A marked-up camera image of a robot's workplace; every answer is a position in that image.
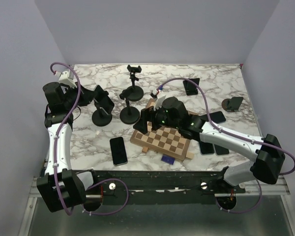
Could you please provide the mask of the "black smartphone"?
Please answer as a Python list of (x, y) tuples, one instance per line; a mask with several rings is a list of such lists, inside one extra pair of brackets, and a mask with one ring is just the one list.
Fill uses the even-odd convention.
[(227, 148), (224, 148), (218, 145), (214, 145), (214, 149), (215, 149), (216, 155), (228, 155), (230, 153)]
[(201, 155), (211, 155), (214, 154), (214, 146), (211, 143), (199, 142), (199, 148)]

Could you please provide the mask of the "black round-base phone stand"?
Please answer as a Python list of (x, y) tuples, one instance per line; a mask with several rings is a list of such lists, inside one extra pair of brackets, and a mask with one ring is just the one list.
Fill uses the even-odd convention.
[(131, 90), (131, 94), (128, 97), (129, 101), (136, 102), (143, 98), (144, 91), (140, 86), (135, 85), (139, 79), (136, 77), (136, 73), (141, 73), (142, 68), (140, 66), (134, 67), (131, 65), (127, 66), (127, 70), (130, 72), (130, 80), (132, 85), (128, 87)]

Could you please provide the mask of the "black phone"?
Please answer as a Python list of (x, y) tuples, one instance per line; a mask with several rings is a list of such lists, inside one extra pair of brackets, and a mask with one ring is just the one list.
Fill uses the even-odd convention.
[(119, 166), (127, 163), (127, 154), (124, 145), (123, 137), (110, 139), (110, 147), (114, 166)]

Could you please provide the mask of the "dark phone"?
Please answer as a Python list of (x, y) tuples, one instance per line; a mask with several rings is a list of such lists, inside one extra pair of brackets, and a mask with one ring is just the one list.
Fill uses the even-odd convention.
[(106, 114), (110, 115), (115, 106), (109, 93), (104, 90), (100, 85), (97, 85), (94, 89), (94, 102), (99, 105), (99, 108), (102, 109)]

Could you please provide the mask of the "black corner phone stand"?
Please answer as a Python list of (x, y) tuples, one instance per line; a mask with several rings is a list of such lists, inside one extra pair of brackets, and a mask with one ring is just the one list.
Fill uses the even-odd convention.
[(91, 117), (93, 124), (99, 127), (108, 125), (113, 118), (112, 114), (106, 114), (97, 103), (95, 103), (95, 107), (96, 111), (94, 111)]

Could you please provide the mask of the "black left-edge phone stand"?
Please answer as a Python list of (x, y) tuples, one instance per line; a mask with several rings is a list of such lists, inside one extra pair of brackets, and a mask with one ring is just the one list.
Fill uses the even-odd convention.
[(120, 112), (120, 120), (125, 124), (135, 124), (140, 119), (139, 110), (130, 106), (129, 96), (133, 93), (131, 88), (127, 88), (119, 95), (120, 99), (124, 100), (126, 107)]

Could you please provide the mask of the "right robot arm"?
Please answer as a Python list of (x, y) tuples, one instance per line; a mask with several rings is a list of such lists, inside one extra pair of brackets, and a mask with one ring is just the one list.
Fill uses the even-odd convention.
[(173, 128), (189, 140), (218, 145), (246, 157), (248, 161), (245, 163), (223, 168), (216, 181), (217, 189), (223, 193), (254, 179), (266, 184), (277, 183), (285, 155), (273, 135), (262, 138), (230, 130), (211, 118), (189, 113), (175, 97), (156, 99), (154, 106), (141, 110), (141, 117), (133, 127), (146, 134), (148, 122), (151, 122), (153, 131), (161, 127)]

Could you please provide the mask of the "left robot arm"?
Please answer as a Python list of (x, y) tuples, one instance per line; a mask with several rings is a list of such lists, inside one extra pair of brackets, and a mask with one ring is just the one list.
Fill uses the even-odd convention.
[(99, 182), (93, 170), (74, 171), (70, 161), (70, 142), (73, 131), (74, 104), (79, 107), (90, 104), (100, 86), (93, 90), (84, 87), (70, 88), (58, 82), (43, 87), (48, 107), (45, 112), (45, 127), (49, 133), (49, 158), (43, 177), (36, 182), (37, 189), (50, 212), (74, 207), (86, 202), (86, 193), (94, 194)]

